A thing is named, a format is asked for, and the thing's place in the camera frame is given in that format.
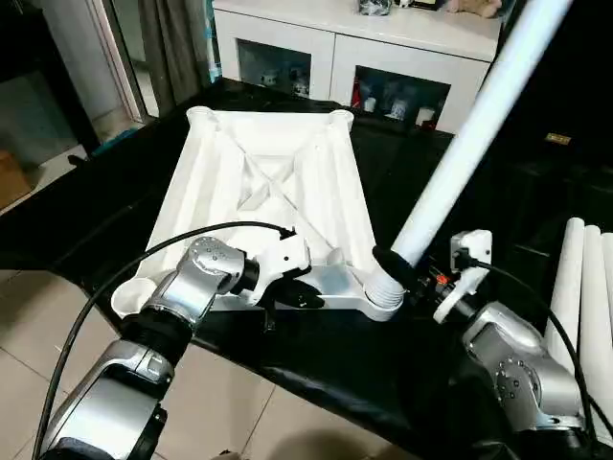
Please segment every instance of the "white tube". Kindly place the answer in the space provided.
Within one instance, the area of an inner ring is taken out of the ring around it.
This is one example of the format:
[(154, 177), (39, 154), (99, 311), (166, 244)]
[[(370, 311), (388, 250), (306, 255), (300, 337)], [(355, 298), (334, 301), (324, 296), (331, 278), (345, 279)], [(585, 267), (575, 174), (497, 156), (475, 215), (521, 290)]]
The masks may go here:
[[(602, 238), (597, 226), (585, 227), (583, 244), (579, 361), (585, 375), (587, 391), (610, 418), (613, 416), (613, 345)], [(599, 439), (613, 445), (613, 440), (598, 416), (595, 415), (594, 418)]]
[[(417, 264), (441, 228), (571, 3), (572, 0), (530, 0), (526, 4), (468, 118), (396, 238), (392, 248), (409, 264)], [(402, 287), (380, 267), (365, 289), (382, 308), (395, 309), (402, 301)]]
[[(584, 228), (585, 224), (580, 218), (570, 218), (566, 222), (551, 306), (575, 349), (579, 333)], [(551, 321), (547, 323), (545, 330), (545, 344), (552, 358), (568, 369), (568, 372), (575, 374), (573, 361)]]
[(604, 270), (606, 273), (606, 289), (609, 294), (609, 318), (611, 336), (613, 336), (613, 233), (602, 235), (602, 253), (604, 255)]

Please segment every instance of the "black cable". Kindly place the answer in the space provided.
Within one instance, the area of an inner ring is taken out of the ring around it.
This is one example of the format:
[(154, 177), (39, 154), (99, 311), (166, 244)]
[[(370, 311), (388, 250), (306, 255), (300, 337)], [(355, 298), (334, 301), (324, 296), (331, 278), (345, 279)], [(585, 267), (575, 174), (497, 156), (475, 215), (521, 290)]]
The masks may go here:
[(594, 407), (594, 410), (596, 410), (596, 413), (598, 414), (599, 418), (601, 419), (602, 423), (604, 424), (604, 427), (606, 428), (606, 430), (611, 435), (611, 438), (613, 438), (613, 425), (611, 424), (611, 422), (609, 422), (609, 419), (606, 418), (606, 415), (604, 414), (604, 411), (598, 405), (596, 400), (594, 398), (592, 398), (592, 395), (588, 395), (588, 398), (590, 399), (590, 404), (592, 404), (592, 407)]
[(585, 415), (585, 425), (587, 428), (587, 433), (592, 442), (592, 445), (595, 446), (598, 442), (598, 438), (596, 436), (596, 429), (594, 428), (594, 419), (592, 417), (592, 411), (590, 410), (590, 396), (587, 393), (587, 385), (585, 383), (585, 375), (583, 374), (583, 369), (581, 368), (581, 363), (579, 362), (579, 357), (575, 352), (575, 347), (573, 346), (573, 342), (568, 337), (566, 331), (564, 331), (564, 327), (562, 323), (557, 319), (556, 314), (550, 309), (549, 305), (541, 298), (541, 296), (536, 292), (529, 284), (520, 280), (512, 273), (509, 273), (507, 270), (494, 266), (492, 264), (486, 264), (485, 262), (478, 261), (476, 259), (471, 259), (471, 266), (480, 266), (481, 268), (486, 268), (489, 271), (493, 271), (494, 273), (501, 274), (506, 276), (507, 278), (515, 281), (519, 286), (523, 287), (526, 291), (528, 291), (539, 307), (543, 309), (543, 311), (549, 316), (552, 324), (556, 328), (557, 333), (559, 334), (562, 342), (564, 342), (564, 346), (568, 351), (568, 354), (573, 361), (573, 365), (575, 366), (575, 378), (577, 379), (577, 385), (579, 386), (579, 393), (581, 397), (581, 404), (583, 405), (583, 413)]
[(197, 235), (201, 235), (203, 233), (213, 232), (215, 230), (222, 230), (225, 228), (233, 228), (233, 227), (262, 227), (269, 228), (271, 230), (278, 231), (282, 238), (286, 238), (288, 236), (294, 235), (291, 230), (287, 230), (279, 225), (275, 225), (273, 223), (266, 222), (257, 222), (252, 220), (246, 221), (238, 221), (238, 222), (225, 222), (218, 223), (216, 225), (209, 225), (207, 227), (198, 228), (192, 230), (190, 232), (182, 233), (181, 235), (177, 235), (176, 237), (170, 238), (169, 240), (160, 242), (156, 244), (151, 249), (145, 251), (143, 254), (133, 259), (131, 262), (124, 265), (120, 268), (114, 275), (109, 277), (100, 288), (94, 292), (94, 294), (87, 301), (85, 306), (80, 311), (77, 319), (75, 320), (73, 327), (71, 328), (68, 336), (66, 337), (66, 341), (64, 342), (64, 346), (61, 349), (61, 353), (59, 354), (59, 358), (57, 359), (56, 368), (54, 369), (54, 373), (49, 382), (49, 389), (47, 390), (47, 395), (45, 396), (45, 403), (43, 404), (42, 413), (40, 415), (40, 421), (38, 423), (38, 430), (36, 431), (36, 438), (34, 442), (34, 452), (32, 455), (33, 460), (39, 460), (40, 450), (42, 447), (42, 441), (44, 435), (47, 431), (47, 427), (49, 425), (49, 419), (51, 418), (51, 410), (54, 404), (54, 400), (56, 398), (57, 388), (59, 387), (59, 379), (61, 378), (61, 374), (64, 370), (64, 366), (66, 365), (66, 361), (68, 360), (68, 355), (75, 343), (75, 339), (77, 338), (77, 334), (79, 333), (80, 327), (83, 325), (85, 318), (89, 311), (92, 310), (96, 301), (101, 297), (102, 293), (113, 286), (126, 272), (128, 272), (131, 268), (135, 267), (141, 261), (146, 259), (147, 257), (155, 254), (156, 252), (161, 251), (162, 249), (170, 246), (171, 244), (175, 244), (176, 242), (181, 242), (191, 237), (195, 237)]

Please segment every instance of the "cabinet door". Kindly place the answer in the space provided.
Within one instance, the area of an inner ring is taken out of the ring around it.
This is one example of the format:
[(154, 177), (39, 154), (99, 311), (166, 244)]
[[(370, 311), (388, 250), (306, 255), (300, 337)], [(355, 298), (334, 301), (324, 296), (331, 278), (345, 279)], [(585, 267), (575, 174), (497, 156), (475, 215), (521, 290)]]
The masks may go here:
[(329, 98), (334, 34), (220, 10), (215, 18), (224, 77)]
[(488, 63), (337, 35), (330, 98), (408, 127), (455, 133), (483, 82)]

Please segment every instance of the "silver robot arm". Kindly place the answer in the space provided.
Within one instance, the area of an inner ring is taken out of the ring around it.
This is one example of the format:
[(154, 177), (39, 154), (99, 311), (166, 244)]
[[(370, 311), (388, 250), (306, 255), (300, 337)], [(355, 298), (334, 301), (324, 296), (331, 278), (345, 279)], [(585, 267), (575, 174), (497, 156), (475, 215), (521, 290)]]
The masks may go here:
[(125, 318), (122, 338), (108, 346), (61, 405), (46, 431), (42, 458), (149, 459), (167, 418), (160, 401), (216, 296), (265, 292), (284, 273), (309, 268), (300, 237), (279, 241), (278, 247), (286, 249), (272, 251), (280, 258), (267, 251), (249, 260), (215, 238), (195, 240), (142, 310)]
[(460, 277), (455, 284), (449, 284), (446, 277), (436, 280), (434, 319), (442, 323), (455, 316), (467, 325), (464, 346), (488, 372), (512, 429), (583, 429), (577, 381), (550, 356), (536, 328), (500, 302), (480, 309), (469, 305), (468, 294), (475, 293), (488, 270), (460, 267), (461, 256), (489, 264), (491, 233), (458, 234), (451, 239), (450, 249), (451, 270)]
[(527, 321), (499, 302), (487, 304), (463, 342), (488, 371), (514, 431), (583, 427), (575, 377), (549, 355)]

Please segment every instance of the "white cabinet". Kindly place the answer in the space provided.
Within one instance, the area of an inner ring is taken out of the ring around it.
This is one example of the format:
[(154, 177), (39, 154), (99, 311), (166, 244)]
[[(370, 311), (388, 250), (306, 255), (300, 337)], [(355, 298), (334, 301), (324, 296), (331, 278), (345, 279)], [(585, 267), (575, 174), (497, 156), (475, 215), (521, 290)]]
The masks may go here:
[(224, 77), (285, 92), (305, 83), (311, 99), (329, 98), (333, 33), (227, 11), (215, 18)]
[(480, 60), (338, 35), (330, 98), (352, 105), (357, 81), (361, 106), (373, 98), (375, 111), (396, 112), (410, 124), (422, 109), (422, 116), (428, 113), (438, 130), (456, 132), (487, 71), (488, 64)]
[(357, 13), (356, 0), (215, 0), (224, 77), (457, 132), (500, 22), (470, 13)]

